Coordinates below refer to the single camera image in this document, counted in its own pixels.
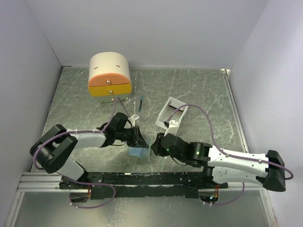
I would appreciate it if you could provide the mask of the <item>mint green card holder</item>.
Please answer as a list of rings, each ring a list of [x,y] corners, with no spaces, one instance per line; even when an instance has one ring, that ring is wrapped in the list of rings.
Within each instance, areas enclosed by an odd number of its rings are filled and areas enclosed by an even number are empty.
[[[147,138],[145,141],[149,145],[148,148],[129,148],[128,155],[137,158],[149,157],[151,152],[151,147],[150,147],[151,138]]]

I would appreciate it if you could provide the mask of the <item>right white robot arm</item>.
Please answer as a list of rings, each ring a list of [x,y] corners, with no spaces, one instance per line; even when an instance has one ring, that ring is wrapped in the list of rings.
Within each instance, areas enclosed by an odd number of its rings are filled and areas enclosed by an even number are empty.
[[[172,134],[158,133],[151,146],[157,156],[170,156],[187,166],[203,167],[201,184],[206,188],[224,183],[254,183],[274,191],[286,191],[284,161],[277,151],[249,154],[219,151],[202,142],[186,142]]]

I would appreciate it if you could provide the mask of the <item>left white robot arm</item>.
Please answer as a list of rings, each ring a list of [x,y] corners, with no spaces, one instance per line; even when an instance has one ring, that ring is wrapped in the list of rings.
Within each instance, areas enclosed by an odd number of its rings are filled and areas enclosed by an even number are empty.
[[[126,114],[116,113],[111,121],[94,130],[68,130],[57,124],[32,146],[30,155],[36,158],[34,163],[47,173],[65,176],[76,188],[82,189],[89,182],[88,172],[70,159],[71,153],[75,149],[113,146],[117,140],[130,148],[149,149],[139,126],[131,123]]]

